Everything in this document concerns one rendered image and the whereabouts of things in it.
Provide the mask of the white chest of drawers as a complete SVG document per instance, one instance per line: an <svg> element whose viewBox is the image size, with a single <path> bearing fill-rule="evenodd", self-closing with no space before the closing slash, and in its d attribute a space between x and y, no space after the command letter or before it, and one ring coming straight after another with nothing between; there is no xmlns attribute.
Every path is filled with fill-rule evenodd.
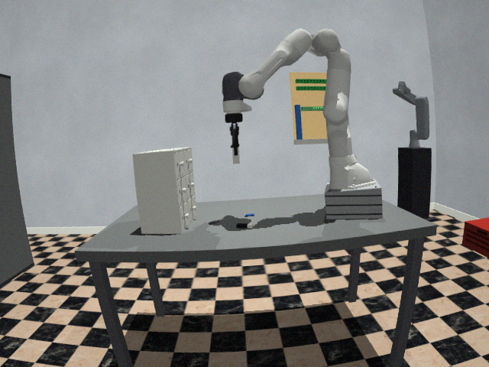
<svg viewBox="0 0 489 367"><path fill-rule="evenodd" d="M138 202L141 234L182 234L176 180L174 152L191 150L163 149L133 154L134 180ZM184 151L183 151L184 159Z"/></svg>

